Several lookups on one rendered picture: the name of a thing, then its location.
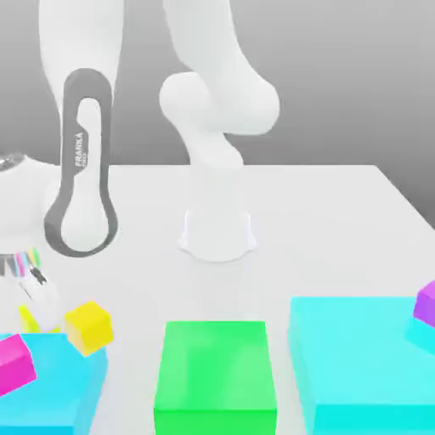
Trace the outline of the large sky blue box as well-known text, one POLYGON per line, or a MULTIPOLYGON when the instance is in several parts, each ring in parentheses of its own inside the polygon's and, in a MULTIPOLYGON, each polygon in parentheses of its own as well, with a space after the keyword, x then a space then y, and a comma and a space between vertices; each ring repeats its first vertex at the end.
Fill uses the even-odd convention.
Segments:
POLYGON ((106 350, 84 357, 63 333, 22 338, 37 378, 0 396, 0 435, 90 435, 107 374, 106 350))

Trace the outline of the small yellow cube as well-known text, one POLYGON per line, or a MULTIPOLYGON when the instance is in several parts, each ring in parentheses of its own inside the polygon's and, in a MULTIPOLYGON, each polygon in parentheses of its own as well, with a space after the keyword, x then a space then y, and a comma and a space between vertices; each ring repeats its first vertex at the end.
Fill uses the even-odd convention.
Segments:
POLYGON ((96 302, 85 302, 65 315, 69 342, 87 357, 114 340, 110 314, 96 302))
POLYGON ((26 305, 19 305, 20 322, 25 333, 60 333, 58 317, 42 311, 33 313, 26 305))

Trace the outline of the large cyan box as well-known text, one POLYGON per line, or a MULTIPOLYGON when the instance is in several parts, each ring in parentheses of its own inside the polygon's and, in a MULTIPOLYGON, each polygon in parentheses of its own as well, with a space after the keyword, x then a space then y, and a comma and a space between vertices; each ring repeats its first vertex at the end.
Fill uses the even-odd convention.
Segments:
POLYGON ((435 435, 435 355, 405 338, 411 297, 293 297, 304 435, 435 435))

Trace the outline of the small cyan cube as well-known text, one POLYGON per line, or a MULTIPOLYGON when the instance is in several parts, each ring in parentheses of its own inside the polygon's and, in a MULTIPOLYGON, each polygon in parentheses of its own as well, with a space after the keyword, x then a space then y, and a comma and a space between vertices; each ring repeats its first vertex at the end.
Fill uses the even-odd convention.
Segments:
POLYGON ((435 355, 435 328, 425 322, 410 318, 405 331, 405 338, 418 348, 435 355))

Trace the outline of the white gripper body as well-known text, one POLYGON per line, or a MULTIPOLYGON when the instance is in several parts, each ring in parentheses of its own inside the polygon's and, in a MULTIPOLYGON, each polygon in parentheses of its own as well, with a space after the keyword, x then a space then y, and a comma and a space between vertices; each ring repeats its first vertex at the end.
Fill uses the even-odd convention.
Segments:
POLYGON ((62 329, 63 310, 53 284, 47 280, 40 283, 37 279, 27 276, 19 280, 19 287, 26 295, 26 299, 19 305, 26 305, 33 313, 42 311, 55 315, 59 318, 62 329))

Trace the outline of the large green box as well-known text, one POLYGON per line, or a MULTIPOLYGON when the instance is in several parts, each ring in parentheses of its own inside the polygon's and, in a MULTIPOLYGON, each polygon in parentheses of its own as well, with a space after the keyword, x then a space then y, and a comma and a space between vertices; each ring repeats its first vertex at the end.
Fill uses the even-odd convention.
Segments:
POLYGON ((276 435, 264 322, 167 322, 153 416, 155 435, 276 435))

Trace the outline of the small purple cube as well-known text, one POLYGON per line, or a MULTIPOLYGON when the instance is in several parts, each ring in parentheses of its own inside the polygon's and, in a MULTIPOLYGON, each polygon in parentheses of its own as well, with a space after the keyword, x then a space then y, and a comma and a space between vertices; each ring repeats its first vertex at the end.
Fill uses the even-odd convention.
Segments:
POLYGON ((413 316, 435 328, 435 280, 418 291, 413 316))

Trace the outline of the small magenta cube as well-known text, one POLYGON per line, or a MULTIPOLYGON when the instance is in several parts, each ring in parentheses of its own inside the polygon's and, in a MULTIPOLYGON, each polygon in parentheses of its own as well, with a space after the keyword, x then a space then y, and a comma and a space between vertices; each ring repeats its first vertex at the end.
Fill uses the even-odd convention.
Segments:
POLYGON ((37 379, 30 349, 20 334, 0 341, 0 397, 37 379))

